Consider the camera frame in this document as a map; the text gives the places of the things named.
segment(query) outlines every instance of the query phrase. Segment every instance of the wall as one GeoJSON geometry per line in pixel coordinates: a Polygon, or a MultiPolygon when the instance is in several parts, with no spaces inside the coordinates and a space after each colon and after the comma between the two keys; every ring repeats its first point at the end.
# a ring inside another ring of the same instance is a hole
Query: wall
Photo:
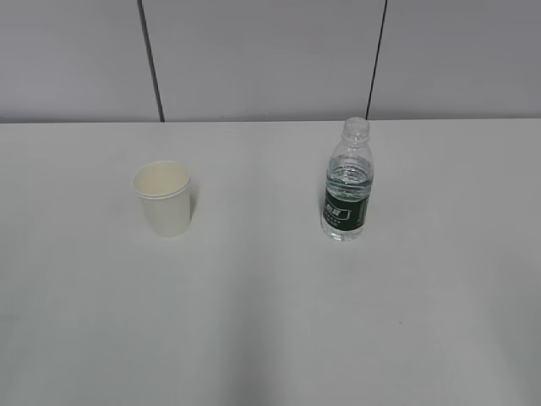
{"type": "MultiPolygon", "coordinates": [[[[3,0],[0,122],[364,116],[385,0],[3,0]]],[[[541,117],[541,2],[389,0],[369,118],[541,117]]]]}

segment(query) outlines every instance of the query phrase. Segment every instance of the table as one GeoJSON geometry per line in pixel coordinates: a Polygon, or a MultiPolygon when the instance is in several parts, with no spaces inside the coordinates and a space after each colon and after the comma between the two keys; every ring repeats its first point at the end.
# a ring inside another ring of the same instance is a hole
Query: table
{"type": "Polygon", "coordinates": [[[345,244],[340,125],[0,125],[0,404],[541,404],[541,120],[373,122],[345,244]],[[130,182],[170,159],[161,239],[130,182]]]}

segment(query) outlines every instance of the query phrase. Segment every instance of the water bottle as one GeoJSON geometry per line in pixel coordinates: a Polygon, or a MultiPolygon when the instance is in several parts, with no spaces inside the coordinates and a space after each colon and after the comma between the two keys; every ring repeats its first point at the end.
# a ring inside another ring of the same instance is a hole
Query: water bottle
{"type": "Polygon", "coordinates": [[[374,180],[369,129],[363,118],[346,120],[342,141],[329,161],[321,227],[336,241],[351,241],[363,231],[374,180]]]}

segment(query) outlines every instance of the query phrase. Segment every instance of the bottle label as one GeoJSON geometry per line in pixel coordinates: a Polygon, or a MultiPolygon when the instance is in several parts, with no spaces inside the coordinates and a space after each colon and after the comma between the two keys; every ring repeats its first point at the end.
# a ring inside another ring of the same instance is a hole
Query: bottle label
{"type": "Polygon", "coordinates": [[[327,190],[325,193],[323,218],[338,230],[356,230],[364,224],[368,205],[368,197],[360,201],[344,201],[337,199],[327,190]]]}

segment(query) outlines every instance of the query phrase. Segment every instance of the paper cup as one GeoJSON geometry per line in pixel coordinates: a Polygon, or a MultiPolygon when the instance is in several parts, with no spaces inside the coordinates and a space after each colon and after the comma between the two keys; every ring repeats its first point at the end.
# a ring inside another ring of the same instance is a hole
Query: paper cup
{"type": "Polygon", "coordinates": [[[146,221],[162,237],[188,229],[190,221],[189,171],[173,161],[152,162],[134,176],[134,189],[146,221]]]}

